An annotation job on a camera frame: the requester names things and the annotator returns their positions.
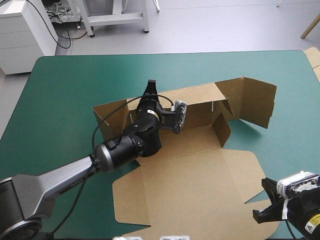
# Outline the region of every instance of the warning label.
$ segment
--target warning label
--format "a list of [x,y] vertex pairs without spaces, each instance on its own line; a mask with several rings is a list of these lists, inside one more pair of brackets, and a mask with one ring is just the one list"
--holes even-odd
[[320,214],[315,215],[309,220],[310,223],[312,223],[315,227],[320,224]]
[[312,234],[316,227],[320,224],[320,214],[313,216],[305,225],[305,230]]

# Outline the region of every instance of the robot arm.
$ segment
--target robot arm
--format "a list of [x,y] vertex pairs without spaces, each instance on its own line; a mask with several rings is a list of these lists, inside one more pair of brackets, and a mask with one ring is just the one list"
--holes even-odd
[[301,171],[278,182],[262,179],[271,205],[253,210],[258,224],[289,221],[306,240],[320,239],[320,176]]
[[95,158],[89,155],[42,175],[19,174],[0,181],[0,240],[32,239],[42,227],[41,219],[51,216],[55,199],[81,183],[89,170],[89,176],[112,172],[137,157],[157,153],[161,148],[159,129],[180,133],[187,104],[176,101],[171,111],[166,111],[156,94],[156,82],[149,80],[135,122],[120,136],[99,144]]

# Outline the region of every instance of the unfolded cardboard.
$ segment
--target unfolded cardboard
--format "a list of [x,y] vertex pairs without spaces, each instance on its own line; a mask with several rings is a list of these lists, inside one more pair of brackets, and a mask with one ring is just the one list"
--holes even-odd
[[[161,131],[162,148],[140,157],[140,167],[113,183],[115,218],[120,223],[148,225],[128,233],[145,240],[188,235],[192,240],[264,240],[278,223],[257,224],[253,209],[268,200],[246,203],[260,193],[265,174],[249,151],[223,149],[231,129],[227,120],[243,119],[268,127],[276,86],[252,78],[161,93],[188,104],[180,134]],[[127,100],[94,107],[98,121]],[[138,100],[122,108],[101,127],[108,140],[134,121]],[[161,100],[164,108],[170,104]]]

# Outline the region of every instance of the gray floor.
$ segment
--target gray floor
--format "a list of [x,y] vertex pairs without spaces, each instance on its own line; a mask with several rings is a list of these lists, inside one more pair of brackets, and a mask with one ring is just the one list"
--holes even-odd
[[[319,13],[320,0],[159,0],[157,13],[147,0],[150,32],[142,24],[96,27],[95,37],[75,40],[57,55],[195,53],[320,48],[320,25],[305,39],[301,33]],[[87,0],[92,15],[110,12],[107,0]],[[131,0],[128,12],[141,8]],[[85,29],[75,30],[73,37]],[[57,31],[63,34],[60,27]],[[28,74],[5,76],[0,71],[0,137],[10,119]]]

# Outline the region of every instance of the white cabinet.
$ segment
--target white cabinet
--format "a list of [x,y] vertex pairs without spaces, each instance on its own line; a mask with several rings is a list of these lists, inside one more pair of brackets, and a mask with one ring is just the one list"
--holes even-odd
[[[41,0],[30,0],[53,37],[58,36]],[[25,0],[0,6],[0,68],[5,74],[31,72],[38,58],[54,56],[57,44],[34,7]]]

